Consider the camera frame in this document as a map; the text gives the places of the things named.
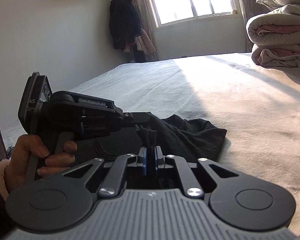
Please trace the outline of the person's left hand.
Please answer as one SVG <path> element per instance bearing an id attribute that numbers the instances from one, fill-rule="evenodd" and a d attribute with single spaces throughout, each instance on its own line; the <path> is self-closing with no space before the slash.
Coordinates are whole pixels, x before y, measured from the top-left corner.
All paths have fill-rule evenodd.
<path id="1" fill-rule="evenodd" d="M 12 152 L 10 163 L 5 168 L 5 184 L 8 193 L 23 186 L 27 165 L 31 157 L 45 159 L 45 165 L 37 170 L 41 177 L 65 171 L 75 162 L 77 144 L 67 141 L 61 153 L 50 155 L 49 150 L 37 135 L 22 135 Z"/>

